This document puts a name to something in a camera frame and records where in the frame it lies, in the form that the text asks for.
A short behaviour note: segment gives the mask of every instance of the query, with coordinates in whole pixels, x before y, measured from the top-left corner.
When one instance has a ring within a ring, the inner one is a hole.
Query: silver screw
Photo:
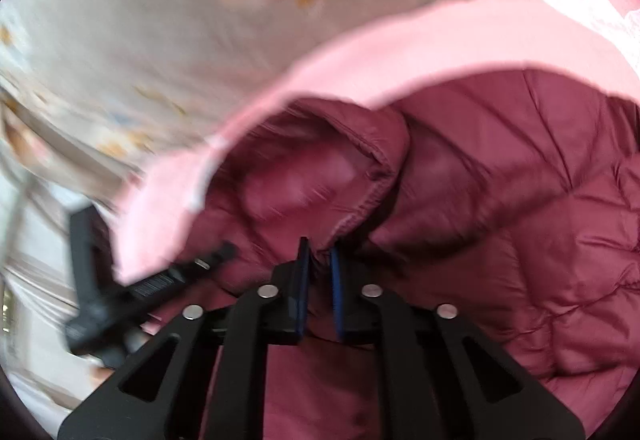
[[[258,295],[265,299],[271,299],[278,295],[278,287],[276,285],[262,285],[258,288]]]
[[[200,319],[203,314],[204,310],[202,309],[202,306],[198,305],[189,305],[182,311],[182,317],[190,321]]]
[[[380,297],[382,295],[382,288],[378,285],[364,285],[361,293],[365,297]]]
[[[458,316],[458,309],[449,303],[444,303],[436,308],[436,314],[443,319],[453,319]]]
[[[193,263],[195,263],[195,264],[196,264],[196,265],[198,265],[198,266],[203,267],[203,269],[204,269],[204,270],[209,270],[209,268],[211,268],[211,267],[209,266],[209,263],[205,263],[205,262],[204,262],[203,260],[201,260],[201,259],[196,259],[196,260],[194,260],[194,261],[193,261]]]

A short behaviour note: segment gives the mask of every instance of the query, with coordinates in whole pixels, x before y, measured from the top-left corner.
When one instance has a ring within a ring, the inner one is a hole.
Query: maroon jacket
[[[588,432],[640,366],[638,107],[540,70],[418,90],[368,111],[296,102],[248,134],[208,190],[184,258],[239,258],[160,312],[233,302],[338,238],[414,305],[453,303]],[[309,336],[270,349],[265,438],[379,437],[370,350],[337,343],[326,268]]]

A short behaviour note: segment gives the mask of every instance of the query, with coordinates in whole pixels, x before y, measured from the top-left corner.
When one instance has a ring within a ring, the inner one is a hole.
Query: puffer jacket
[[[411,304],[456,305],[593,432],[640,366],[637,102],[531,65],[376,109],[304,96],[225,154],[178,256],[239,257],[160,321],[232,303],[300,236],[320,256],[342,240]],[[270,348],[265,438],[379,438],[374,354],[338,343],[316,274],[308,336]]]

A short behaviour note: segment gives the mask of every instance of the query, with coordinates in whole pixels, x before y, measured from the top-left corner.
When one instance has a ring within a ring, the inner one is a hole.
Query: screw head
[[[196,260],[193,261],[193,263],[195,263],[199,267],[202,267],[204,270],[209,270],[209,268],[211,268],[209,266],[209,263],[206,263],[206,261],[203,261],[201,259],[196,259]]]
[[[258,288],[258,295],[264,299],[271,299],[278,295],[278,287],[276,285],[262,285]]]
[[[380,297],[382,295],[382,288],[378,285],[364,285],[362,287],[362,295],[365,297]]]
[[[204,310],[202,309],[202,306],[198,305],[189,305],[182,311],[182,317],[190,321],[200,319],[203,315]]]
[[[449,303],[444,303],[436,308],[436,314],[443,319],[453,319],[458,316],[458,309]]]

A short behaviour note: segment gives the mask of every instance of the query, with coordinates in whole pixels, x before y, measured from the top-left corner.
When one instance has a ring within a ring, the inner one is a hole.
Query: black mechanical tool
[[[142,346],[139,326],[148,313],[171,300],[210,269],[233,259],[236,249],[223,243],[209,257],[175,263],[167,269],[122,286],[113,280],[109,229],[94,206],[70,219],[71,263],[78,295],[79,314],[65,324],[71,353],[92,354],[107,368],[118,368]]]
[[[385,440],[584,440],[582,423],[450,304],[409,306],[330,255],[347,344],[373,344]]]
[[[197,440],[201,424],[208,440],[262,438],[267,347],[302,338],[311,260],[302,239],[295,261],[233,306],[187,306],[66,418],[58,439]]]

